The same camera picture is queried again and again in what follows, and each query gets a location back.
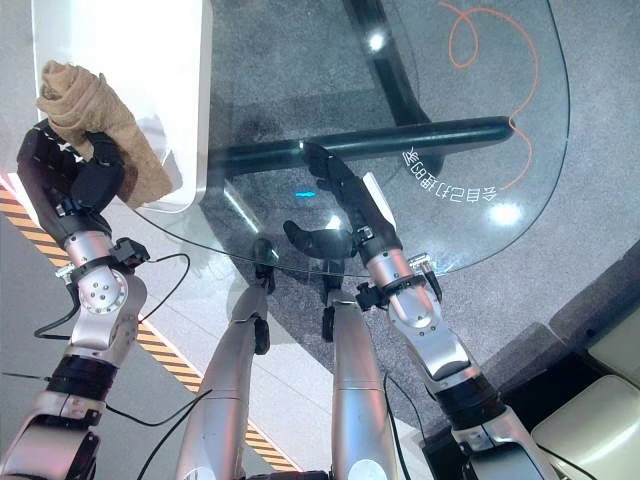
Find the yellow black warning stripe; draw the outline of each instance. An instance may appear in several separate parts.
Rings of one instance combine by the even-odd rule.
[[[16,226],[33,245],[56,267],[69,263],[67,252],[60,249],[51,236],[42,231],[27,214],[11,192],[0,185],[0,212]],[[202,376],[188,363],[180,351],[165,339],[153,326],[144,321],[138,328],[138,343],[149,352],[171,375],[190,392],[200,388]],[[300,471],[300,468],[279,450],[257,427],[249,421],[245,441],[275,470]]]

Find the glass tabletop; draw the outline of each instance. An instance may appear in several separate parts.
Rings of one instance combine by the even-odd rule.
[[[372,172],[407,256],[438,274],[501,251],[536,220],[567,141],[568,85],[545,1],[216,0],[207,189],[174,236],[281,268],[320,271],[282,225],[350,228],[301,141]],[[358,258],[347,275],[364,275]]]

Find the silver robot leg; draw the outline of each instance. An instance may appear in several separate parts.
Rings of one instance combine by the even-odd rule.
[[[328,294],[333,313],[332,450],[336,480],[396,480],[393,435],[373,346],[360,308],[341,290]]]
[[[251,363],[258,323],[267,318],[266,287],[248,287],[209,363],[199,394],[211,390],[191,412],[176,479],[232,480],[244,475]]]

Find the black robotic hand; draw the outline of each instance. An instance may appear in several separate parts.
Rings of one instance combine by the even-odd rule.
[[[402,248],[395,229],[380,212],[363,180],[335,154],[312,143],[303,144],[309,171],[318,188],[333,193],[346,212],[353,233],[345,230],[302,230],[291,220],[283,228],[303,253],[321,259],[343,259],[360,253],[363,263],[390,248]]]
[[[40,226],[63,248],[79,231],[111,235],[100,212],[124,178],[117,145],[104,133],[87,132],[94,147],[89,161],[49,126],[45,119],[27,132],[18,152],[18,177],[38,215]]]

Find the towel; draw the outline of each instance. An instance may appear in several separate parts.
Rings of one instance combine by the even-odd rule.
[[[74,65],[50,60],[42,71],[36,106],[47,114],[51,128],[85,159],[93,145],[85,131],[105,132],[120,148],[124,181],[118,197],[131,208],[153,202],[171,191],[171,181],[118,95],[98,77]]]

